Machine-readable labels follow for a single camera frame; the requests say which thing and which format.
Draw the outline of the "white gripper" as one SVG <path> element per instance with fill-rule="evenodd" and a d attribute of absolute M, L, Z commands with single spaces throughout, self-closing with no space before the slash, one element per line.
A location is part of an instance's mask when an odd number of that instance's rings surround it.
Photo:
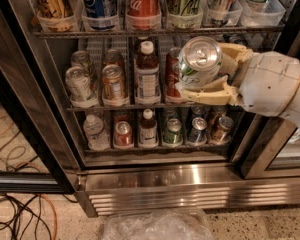
<path fill-rule="evenodd" d="M 183 99 L 206 105 L 239 105 L 247 112 L 267 117 L 300 117 L 298 59 L 278 52 L 253 56 L 252 49 L 233 43 L 219 46 L 219 79 L 200 91 L 186 90 L 176 83 Z M 239 81 L 239 87 L 230 86 L 228 81 Z"/>

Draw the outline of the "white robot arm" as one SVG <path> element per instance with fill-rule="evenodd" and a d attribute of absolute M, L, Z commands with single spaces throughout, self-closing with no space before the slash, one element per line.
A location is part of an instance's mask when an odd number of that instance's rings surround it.
<path fill-rule="evenodd" d="M 247 112 L 280 117 L 300 129 L 300 61 L 270 51 L 255 53 L 223 43 L 225 75 L 197 91 L 178 83 L 181 97 L 206 105 L 240 106 Z"/>

